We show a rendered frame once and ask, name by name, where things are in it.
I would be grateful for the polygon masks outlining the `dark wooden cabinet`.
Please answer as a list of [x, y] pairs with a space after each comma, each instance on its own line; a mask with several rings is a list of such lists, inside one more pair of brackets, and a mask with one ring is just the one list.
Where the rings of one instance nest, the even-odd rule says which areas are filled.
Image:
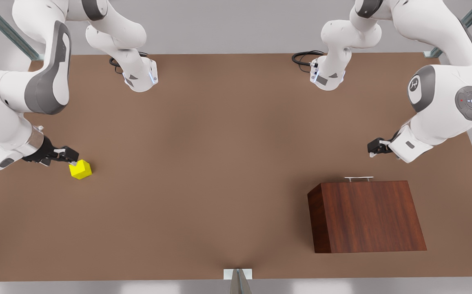
[[320, 183], [307, 200], [316, 253], [427, 249], [405, 180]]

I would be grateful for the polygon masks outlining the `yellow cube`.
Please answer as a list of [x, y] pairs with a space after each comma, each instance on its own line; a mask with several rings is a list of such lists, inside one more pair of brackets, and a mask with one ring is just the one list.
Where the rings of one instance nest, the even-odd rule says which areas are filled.
[[92, 175], [91, 166], [85, 160], [78, 160], [75, 164], [69, 164], [71, 176], [76, 179], [83, 179]]

